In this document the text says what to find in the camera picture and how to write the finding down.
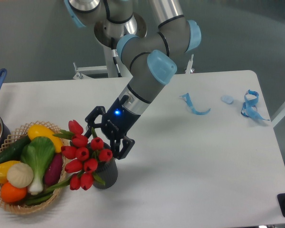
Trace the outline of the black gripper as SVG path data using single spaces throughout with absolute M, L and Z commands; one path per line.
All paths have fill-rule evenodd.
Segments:
M 121 100 L 117 98 L 107 112 L 104 106 L 96 106 L 85 118 L 87 126 L 84 136 L 89 138 L 95 135 L 96 128 L 101 128 L 102 133 L 110 141 L 113 157 L 118 160 L 126 158 L 133 148 L 135 140 L 130 139 L 126 134 L 140 117 L 124 107 L 128 98 L 122 97 Z M 102 120 L 96 123 L 95 120 L 100 115 Z

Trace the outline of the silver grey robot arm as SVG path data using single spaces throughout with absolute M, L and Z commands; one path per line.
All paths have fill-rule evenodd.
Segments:
M 66 0 L 65 6 L 78 26 L 102 26 L 97 37 L 105 38 L 103 45 L 117 52 L 132 75 L 108 110 L 97 106 L 85 119 L 86 136 L 100 128 L 113 156 L 123 159 L 134 145 L 127 132 L 175 75 L 172 57 L 200 44 L 200 28 L 185 19 L 177 0 L 150 1 L 158 24 L 158 33 L 151 37 L 139 36 L 130 0 Z

